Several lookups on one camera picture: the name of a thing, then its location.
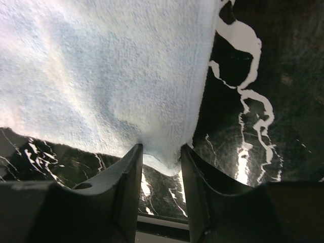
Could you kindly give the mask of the light blue towel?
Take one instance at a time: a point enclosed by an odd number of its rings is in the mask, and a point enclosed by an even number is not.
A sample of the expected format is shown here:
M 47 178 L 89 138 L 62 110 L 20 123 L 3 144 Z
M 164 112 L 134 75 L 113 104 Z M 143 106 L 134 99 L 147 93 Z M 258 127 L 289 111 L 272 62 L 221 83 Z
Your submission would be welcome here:
M 1 1 L 1 126 L 179 173 L 219 1 Z

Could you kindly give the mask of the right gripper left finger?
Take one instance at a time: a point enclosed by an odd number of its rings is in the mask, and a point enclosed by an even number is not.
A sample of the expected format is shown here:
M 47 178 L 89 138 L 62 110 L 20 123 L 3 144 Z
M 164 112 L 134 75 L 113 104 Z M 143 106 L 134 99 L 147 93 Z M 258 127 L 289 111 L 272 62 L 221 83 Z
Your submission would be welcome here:
M 1 242 L 134 242 L 143 146 L 67 189 L 56 182 L 1 184 Z

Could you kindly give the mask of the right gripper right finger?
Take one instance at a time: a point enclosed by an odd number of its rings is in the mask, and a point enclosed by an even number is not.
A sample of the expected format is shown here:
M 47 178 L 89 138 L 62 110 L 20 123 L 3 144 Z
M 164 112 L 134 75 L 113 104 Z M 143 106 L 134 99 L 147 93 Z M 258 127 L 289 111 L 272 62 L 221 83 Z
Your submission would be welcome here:
M 323 183 L 250 187 L 187 145 L 181 167 L 191 242 L 323 242 Z

